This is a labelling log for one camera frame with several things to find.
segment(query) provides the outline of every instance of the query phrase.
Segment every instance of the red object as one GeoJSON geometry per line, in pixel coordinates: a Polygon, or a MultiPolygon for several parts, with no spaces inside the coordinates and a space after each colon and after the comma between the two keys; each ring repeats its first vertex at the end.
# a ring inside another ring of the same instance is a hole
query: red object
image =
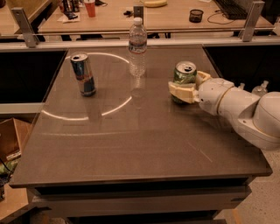
{"type": "Polygon", "coordinates": [[[87,14],[89,17],[94,18],[95,17],[95,3],[85,3],[87,8],[87,14]]]}
{"type": "Polygon", "coordinates": [[[58,0],[58,3],[59,3],[60,11],[63,13],[64,12],[63,0],[58,0]]]}

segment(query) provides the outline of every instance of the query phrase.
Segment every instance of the cup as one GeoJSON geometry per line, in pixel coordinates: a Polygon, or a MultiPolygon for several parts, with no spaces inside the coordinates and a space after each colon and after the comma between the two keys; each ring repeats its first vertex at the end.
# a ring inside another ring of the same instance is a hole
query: cup
{"type": "Polygon", "coordinates": [[[203,15],[203,10],[191,10],[190,11],[190,22],[200,23],[203,15]]]}
{"type": "Polygon", "coordinates": [[[90,18],[95,17],[95,0],[84,0],[84,4],[87,8],[87,14],[90,18]]]}

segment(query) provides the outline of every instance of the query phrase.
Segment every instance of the energy drink can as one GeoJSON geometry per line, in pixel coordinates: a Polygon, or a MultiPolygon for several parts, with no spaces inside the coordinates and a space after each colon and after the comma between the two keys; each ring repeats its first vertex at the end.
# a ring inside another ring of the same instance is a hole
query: energy drink can
{"type": "MultiPolygon", "coordinates": [[[[196,80],[196,66],[191,61],[180,61],[174,69],[173,82],[179,85],[187,83],[195,83],[196,80]]],[[[176,103],[184,103],[176,96],[172,96],[172,99],[176,103]]]]}
{"type": "Polygon", "coordinates": [[[79,9],[79,0],[71,0],[71,3],[72,3],[72,11],[73,12],[80,11],[80,9],[79,9]]]}
{"type": "Polygon", "coordinates": [[[70,0],[63,0],[63,8],[64,8],[64,11],[72,11],[73,10],[70,0]]]}
{"type": "Polygon", "coordinates": [[[85,52],[76,52],[71,56],[70,60],[81,95],[93,95],[95,93],[95,80],[90,68],[88,55],[85,52]]]}

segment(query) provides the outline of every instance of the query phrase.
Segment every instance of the blue silver can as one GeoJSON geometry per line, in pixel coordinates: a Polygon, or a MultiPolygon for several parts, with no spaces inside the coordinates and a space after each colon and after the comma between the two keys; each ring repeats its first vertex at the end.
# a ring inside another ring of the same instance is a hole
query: blue silver can
{"type": "Polygon", "coordinates": [[[70,60],[81,95],[90,96],[95,94],[95,80],[88,55],[85,52],[75,52],[71,55],[70,60]]]}

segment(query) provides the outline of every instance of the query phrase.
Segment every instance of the water bottle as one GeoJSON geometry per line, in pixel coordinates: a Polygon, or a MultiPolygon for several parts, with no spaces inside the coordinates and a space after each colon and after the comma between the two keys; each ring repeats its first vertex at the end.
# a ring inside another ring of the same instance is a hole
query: water bottle
{"type": "Polygon", "coordinates": [[[268,86],[268,84],[269,84],[269,82],[264,80],[261,86],[257,86],[257,87],[253,88],[252,94],[258,95],[258,96],[263,96],[263,95],[267,94],[268,90],[266,87],[268,86]]]}
{"type": "Polygon", "coordinates": [[[129,71],[136,77],[145,73],[146,49],[147,31],[143,26],[143,20],[140,17],[135,17],[129,30],[129,71]]]}
{"type": "Polygon", "coordinates": [[[244,87],[245,87],[245,83],[242,82],[242,83],[240,83],[240,85],[239,85],[238,88],[239,88],[239,89],[244,89],[244,87]]]}

